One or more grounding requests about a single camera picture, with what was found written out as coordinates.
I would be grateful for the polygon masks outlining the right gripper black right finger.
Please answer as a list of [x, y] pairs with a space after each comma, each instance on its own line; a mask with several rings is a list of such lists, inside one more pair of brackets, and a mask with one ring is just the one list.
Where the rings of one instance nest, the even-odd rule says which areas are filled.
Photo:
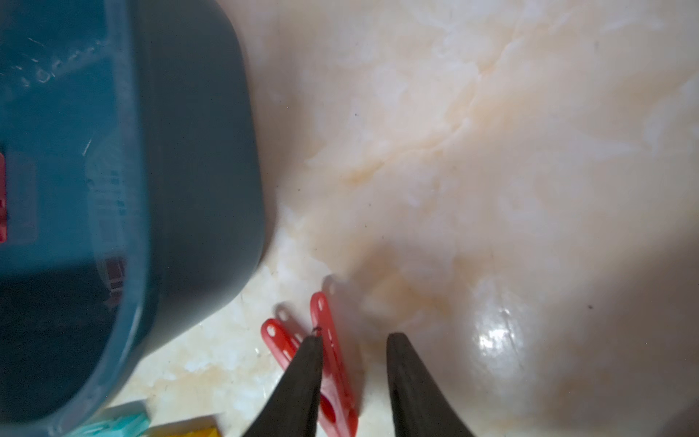
[[387, 373], [397, 436], [473, 437], [402, 332], [388, 336]]

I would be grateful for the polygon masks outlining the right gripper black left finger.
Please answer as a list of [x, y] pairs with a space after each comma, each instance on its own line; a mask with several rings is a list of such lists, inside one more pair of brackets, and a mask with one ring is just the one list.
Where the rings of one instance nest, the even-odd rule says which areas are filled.
[[307, 337], [244, 436], [315, 436], [322, 370], [322, 339]]

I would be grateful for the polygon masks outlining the red clothespin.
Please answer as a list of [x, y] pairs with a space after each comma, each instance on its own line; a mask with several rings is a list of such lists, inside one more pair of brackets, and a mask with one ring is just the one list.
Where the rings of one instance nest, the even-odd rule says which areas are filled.
[[250, 435], [328, 436], [357, 434], [359, 414], [326, 293], [309, 304], [311, 333], [288, 331], [281, 320], [265, 320], [261, 337], [284, 371]]

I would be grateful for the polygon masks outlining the yellow clothespin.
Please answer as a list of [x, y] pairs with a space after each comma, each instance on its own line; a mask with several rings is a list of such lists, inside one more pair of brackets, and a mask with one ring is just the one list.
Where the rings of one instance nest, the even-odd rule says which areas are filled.
[[147, 437], [220, 437], [220, 432], [215, 426], [205, 426], [196, 429], [167, 428], [165, 426], [148, 429], [144, 436]]

